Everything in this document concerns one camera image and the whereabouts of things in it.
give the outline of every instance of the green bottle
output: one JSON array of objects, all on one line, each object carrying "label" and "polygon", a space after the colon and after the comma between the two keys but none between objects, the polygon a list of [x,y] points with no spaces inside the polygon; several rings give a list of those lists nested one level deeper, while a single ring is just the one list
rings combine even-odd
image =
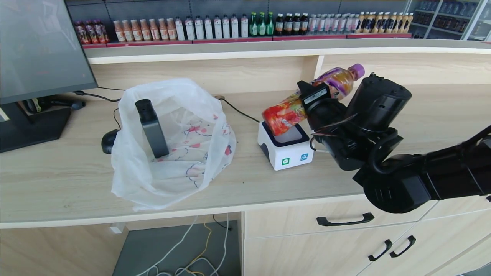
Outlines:
[{"label": "green bottle", "polygon": [[268,12],[268,23],[266,24],[266,35],[273,35],[273,33],[274,33],[273,13]]},{"label": "green bottle", "polygon": [[260,36],[265,36],[266,35],[266,23],[264,22],[264,12],[259,13],[259,35]]},{"label": "green bottle", "polygon": [[249,22],[249,34],[250,36],[257,36],[257,20],[256,20],[256,13],[251,12],[251,18]]}]

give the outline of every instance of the drawer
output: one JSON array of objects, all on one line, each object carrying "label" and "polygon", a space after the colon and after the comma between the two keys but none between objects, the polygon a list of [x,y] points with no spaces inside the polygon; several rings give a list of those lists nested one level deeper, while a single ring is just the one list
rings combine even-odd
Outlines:
[{"label": "drawer", "polygon": [[443,218],[475,211],[491,209],[486,196],[449,198],[437,201],[437,204],[425,215],[424,220]]},{"label": "drawer", "polygon": [[[316,233],[417,221],[434,204],[435,201],[431,201],[409,213],[391,214],[373,206],[363,196],[354,199],[351,197],[346,201],[246,211],[245,238]],[[329,226],[319,225],[317,217],[326,218]]]}]

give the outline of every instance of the floor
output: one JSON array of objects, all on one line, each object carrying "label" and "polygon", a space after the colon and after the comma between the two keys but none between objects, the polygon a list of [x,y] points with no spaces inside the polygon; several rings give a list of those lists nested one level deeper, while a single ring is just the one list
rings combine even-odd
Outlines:
[{"label": "floor", "polygon": [[[215,222],[209,222],[207,226],[212,230],[212,234],[203,256],[217,267],[223,257],[225,228]],[[220,276],[241,274],[237,222],[231,221],[230,227],[232,230],[228,231],[227,254],[218,271]],[[142,273],[162,259],[182,239],[188,228],[189,225],[130,231],[112,275],[127,276]],[[167,272],[174,275],[179,267],[184,267],[190,263],[204,250],[208,233],[208,229],[203,224],[194,225],[184,241],[163,262],[159,263],[159,273]],[[213,272],[213,269],[204,260],[196,262],[191,268],[192,271],[198,271],[204,275],[210,275]],[[156,274],[157,271],[153,269],[148,275],[155,276]],[[183,272],[180,276],[192,275]]]}]

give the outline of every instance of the robotic arm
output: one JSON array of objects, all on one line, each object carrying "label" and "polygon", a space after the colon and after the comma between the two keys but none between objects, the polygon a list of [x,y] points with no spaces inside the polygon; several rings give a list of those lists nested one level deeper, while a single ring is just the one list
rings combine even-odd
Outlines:
[{"label": "robotic arm", "polygon": [[491,193],[491,126],[453,147],[387,158],[403,139],[389,125],[411,99],[408,90],[372,73],[346,107],[326,84],[298,86],[311,145],[323,144],[342,170],[359,169],[353,179],[379,209],[406,213],[429,200]]}]

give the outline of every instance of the monitor stand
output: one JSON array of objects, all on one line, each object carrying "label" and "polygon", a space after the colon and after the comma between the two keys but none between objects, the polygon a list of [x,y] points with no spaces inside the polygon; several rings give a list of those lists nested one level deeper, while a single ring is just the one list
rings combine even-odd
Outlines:
[{"label": "monitor stand", "polygon": [[28,115],[19,103],[0,105],[9,120],[0,122],[0,153],[59,139],[70,108]]}]

